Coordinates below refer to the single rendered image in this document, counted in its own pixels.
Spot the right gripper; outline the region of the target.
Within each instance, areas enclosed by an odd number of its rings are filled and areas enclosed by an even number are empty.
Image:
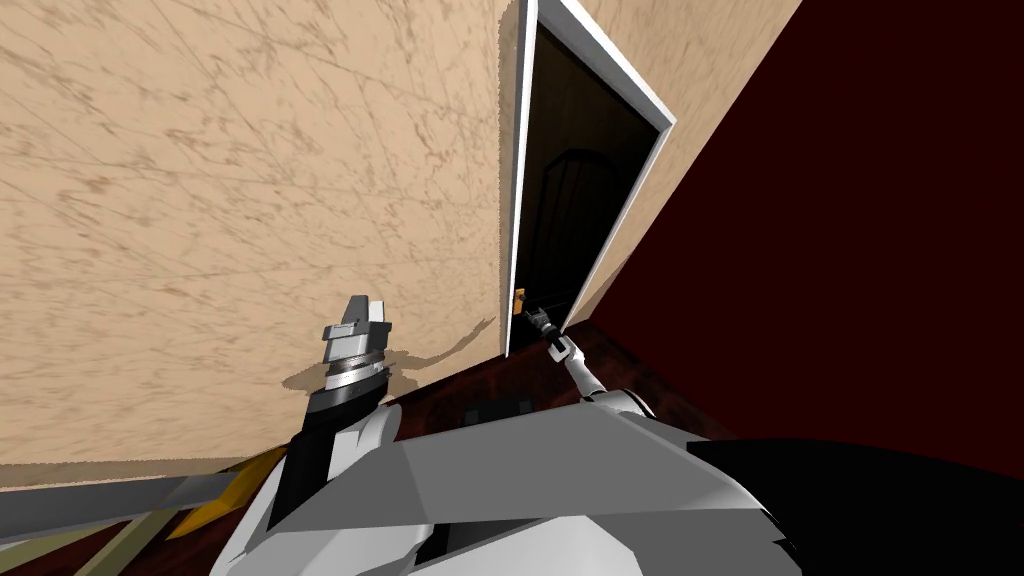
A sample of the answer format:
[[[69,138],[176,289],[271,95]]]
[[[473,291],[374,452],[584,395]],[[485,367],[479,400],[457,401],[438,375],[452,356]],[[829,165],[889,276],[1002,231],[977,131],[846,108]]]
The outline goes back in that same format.
[[[551,322],[548,314],[543,308],[538,308],[535,312],[524,310],[523,316],[551,345],[560,344],[561,332]]]

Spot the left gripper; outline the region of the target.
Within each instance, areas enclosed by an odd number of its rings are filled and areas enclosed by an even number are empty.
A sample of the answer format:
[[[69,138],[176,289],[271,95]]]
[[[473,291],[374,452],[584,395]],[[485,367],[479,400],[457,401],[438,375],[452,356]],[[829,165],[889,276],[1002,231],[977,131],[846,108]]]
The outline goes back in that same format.
[[[368,295],[353,295],[342,316],[342,324],[324,328],[326,341],[323,362],[331,363],[387,348],[392,324],[385,321],[382,300],[370,301]]]

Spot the dark brown door leaf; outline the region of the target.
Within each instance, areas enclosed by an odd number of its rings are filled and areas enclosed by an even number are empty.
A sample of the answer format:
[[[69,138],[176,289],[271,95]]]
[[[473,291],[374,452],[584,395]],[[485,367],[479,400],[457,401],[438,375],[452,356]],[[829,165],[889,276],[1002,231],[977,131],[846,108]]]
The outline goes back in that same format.
[[[565,326],[658,135],[538,27],[515,276],[523,311]]]

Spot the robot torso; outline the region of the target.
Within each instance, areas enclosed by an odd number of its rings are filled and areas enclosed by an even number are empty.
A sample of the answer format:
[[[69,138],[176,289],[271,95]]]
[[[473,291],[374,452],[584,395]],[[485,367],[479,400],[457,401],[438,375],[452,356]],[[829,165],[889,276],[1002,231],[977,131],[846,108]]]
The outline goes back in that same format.
[[[696,437],[583,402],[368,451],[225,576],[802,576]]]

